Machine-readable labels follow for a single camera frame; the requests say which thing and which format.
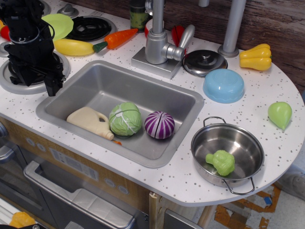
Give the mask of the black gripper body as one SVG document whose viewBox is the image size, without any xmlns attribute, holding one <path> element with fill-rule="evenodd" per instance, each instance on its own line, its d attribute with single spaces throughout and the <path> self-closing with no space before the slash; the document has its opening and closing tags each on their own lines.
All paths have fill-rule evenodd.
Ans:
<svg viewBox="0 0 305 229">
<path fill-rule="evenodd" d="M 53 52 L 51 40 L 38 40 L 28 44 L 7 44 L 11 66 L 20 81 L 30 86 L 41 73 L 46 86 L 62 86 L 63 64 Z"/>
</svg>

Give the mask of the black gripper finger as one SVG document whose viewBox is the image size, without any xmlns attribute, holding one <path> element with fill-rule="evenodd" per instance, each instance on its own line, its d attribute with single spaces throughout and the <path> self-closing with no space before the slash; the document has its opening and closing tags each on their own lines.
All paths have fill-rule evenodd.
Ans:
<svg viewBox="0 0 305 229">
<path fill-rule="evenodd" d="M 47 75 L 44 78 L 44 83 L 47 89 L 48 96 L 55 96 L 56 93 L 62 88 L 62 81 L 53 75 Z"/>
<path fill-rule="evenodd" d="M 14 84 L 14 85 L 18 85 L 20 83 L 19 78 L 16 78 L 14 76 L 10 76 L 10 81 Z"/>
</svg>

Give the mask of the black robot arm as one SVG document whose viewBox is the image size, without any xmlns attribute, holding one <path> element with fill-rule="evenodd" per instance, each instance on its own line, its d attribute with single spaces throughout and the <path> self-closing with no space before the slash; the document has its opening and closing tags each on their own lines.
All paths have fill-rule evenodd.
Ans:
<svg viewBox="0 0 305 229">
<path fill-rule="evenodd" d="M 30 86 L 44 82 L 49 96 L 62 88 L 63 65 L 54 53 L 49 24 L 42 20 L 44 6 L 39 0 L 2 0 L 0 19 L 9 28 L 8 52 L 13 84 Z"/>
</svg>

